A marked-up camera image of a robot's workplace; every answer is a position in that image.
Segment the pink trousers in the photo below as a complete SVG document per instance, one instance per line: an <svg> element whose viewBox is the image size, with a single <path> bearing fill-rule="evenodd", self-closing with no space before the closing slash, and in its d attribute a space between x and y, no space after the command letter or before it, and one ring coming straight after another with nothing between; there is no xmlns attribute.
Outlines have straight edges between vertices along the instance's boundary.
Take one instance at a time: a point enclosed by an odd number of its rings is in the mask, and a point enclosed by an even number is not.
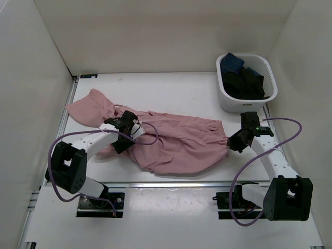
<svg viewBox="0 0 332 249"><path fill-rule="evenodd" d="M228 138L220 120L136 111L114 104L97 89L65 108L76 122L94 128L107 118L121 117L125 111L137 115L144 123L145 134L139 137L139 144L123 154L156 175L196 174L228 154Z"/></svg>

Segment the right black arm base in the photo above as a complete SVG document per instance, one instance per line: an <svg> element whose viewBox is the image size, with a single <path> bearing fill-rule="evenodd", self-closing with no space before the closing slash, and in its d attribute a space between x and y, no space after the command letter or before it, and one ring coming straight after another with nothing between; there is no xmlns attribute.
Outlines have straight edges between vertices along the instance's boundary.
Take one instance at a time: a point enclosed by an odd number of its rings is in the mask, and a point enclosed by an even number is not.
<svg viewBox="0 0 332 249"><path fill-rule="evenodd" d="M218 208L218 219L219 220L231 220L232 216L229 209L229 193L228 192L217 192L212 198L216 202ZM262 209L239 197L238 194L232 194L232 208L234 216L237 219L254 219L256 218Z"/></svg>

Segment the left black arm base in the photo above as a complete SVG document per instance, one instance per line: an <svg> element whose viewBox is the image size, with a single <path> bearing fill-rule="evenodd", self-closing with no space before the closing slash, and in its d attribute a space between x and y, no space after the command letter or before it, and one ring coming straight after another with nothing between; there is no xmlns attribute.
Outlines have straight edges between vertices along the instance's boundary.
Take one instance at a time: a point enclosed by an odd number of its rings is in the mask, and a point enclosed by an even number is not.
<svg viewBox="0 0 332 249"><path fill-rule="evenodd" d="M80 197L76 217L84 218L122 218L125 203L125 192L109 192L107 201Z"/></svg>

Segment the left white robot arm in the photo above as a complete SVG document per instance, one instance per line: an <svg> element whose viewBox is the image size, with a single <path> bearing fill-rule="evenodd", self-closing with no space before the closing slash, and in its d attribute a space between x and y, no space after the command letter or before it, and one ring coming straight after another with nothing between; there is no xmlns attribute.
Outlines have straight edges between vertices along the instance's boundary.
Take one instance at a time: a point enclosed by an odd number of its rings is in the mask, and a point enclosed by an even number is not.
<svg viewBox="0 0 332 249"><path fill-rule="evenodd" d="M112 145L120 154L134 145L134 139L142 135L138 117L125 111L120 118L105 120L96 132L73 143L59 142L48 157L47 181L71 194L87 196L98 208L108 204L108 188L87 177L87 162L100 150Z"/></svg>

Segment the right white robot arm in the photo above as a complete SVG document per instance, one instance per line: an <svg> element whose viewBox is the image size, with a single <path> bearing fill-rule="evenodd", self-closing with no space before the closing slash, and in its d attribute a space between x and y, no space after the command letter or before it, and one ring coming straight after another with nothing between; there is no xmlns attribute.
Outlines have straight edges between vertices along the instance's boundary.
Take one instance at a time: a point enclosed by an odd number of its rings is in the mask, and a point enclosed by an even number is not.
<svg viewBox="0 0 332 249"><path fill-rule="evenodd" d="M307 221L310 214L313 184L309 178L301 177L281 152L282 145L290 142L302 132L301 123L296 123L299 129L295 135L277 143L271 128L263 127L260 124L256 112L241 113L240 118L241 129L228 139L228 146L239 153L250 147L256 156L237 172L231 183L229 210L232 219L242 227L253 225L262 216L269 221ZM259 184L246 183L242 184L241 189L234 193L239 175L256 160L261 161L268 174L269 187L264 188ZM234 214L232 201L241 208L251 202L261 208L261 211L251 222L242 223Z"/></svg>

